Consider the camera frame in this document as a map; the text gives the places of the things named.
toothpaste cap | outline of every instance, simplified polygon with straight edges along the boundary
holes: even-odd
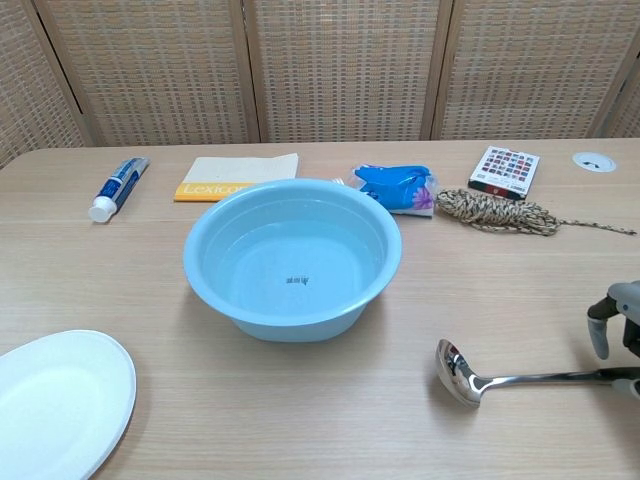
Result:
[[[89,209],[89,218],[94,222],[105,223],[116,213],[118,207],[109,197],[96,197]]]

snack package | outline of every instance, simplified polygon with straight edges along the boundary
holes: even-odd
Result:
[[[377,200],[391,213],[433,216],[438,182],[427,167],[361,165],[353,169],[346,184]]]

table surface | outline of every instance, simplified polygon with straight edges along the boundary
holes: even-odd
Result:
[[[134,359],[129,428],[98,478],[638,478],[640,404],[604,386],[527,386],[457,405],[436,377],[440,338],[479,373],[638,365],[610,322],[590,346],[586,309],[640,278],[640,238],[580,227],[491,234],[444,216],[398,216],[397,276],[345,334],[317,344],[256,340],[203,304],[182,248],[210,205],[174,203],[197,156],[297,152],[299,176],[422,163],[463,186],[489,145],[541,156],[528,200],[561,218],[640,229],[640,139],[442,141],[59,149],[0,171],[0,353],[95,329]],[[573,153],[618,169],[578,168]],[[150,168],[107,225],[87,208],[119,162]]]

rope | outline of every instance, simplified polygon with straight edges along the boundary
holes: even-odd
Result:
[[[466,190],[442,190],[437,196],[441,210],[485,232],[512,232],[554,235],[560,225],[599,228],[610,232],[635,235],[635,230],[603,225],[596,222],[561,220],[540,205],[530,202],[516,202],[488,195],[474,195]]]

woven wall panel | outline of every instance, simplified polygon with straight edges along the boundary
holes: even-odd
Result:
[[[0,2],[0,167],[47,147],[79,147],[80,131],[19,0]]]
[[[640,0],[467,0],[459,20],[440,138],[584,137]]]
[[[619,110],[614,113],[609,136],[640,137],[640,68],[627,81],[621,101],[614,108]]]
[[[249,140],[228,0],[47,5],[106,145]]]
[[[439,1],[252,2],[269,141],[418,139]]]

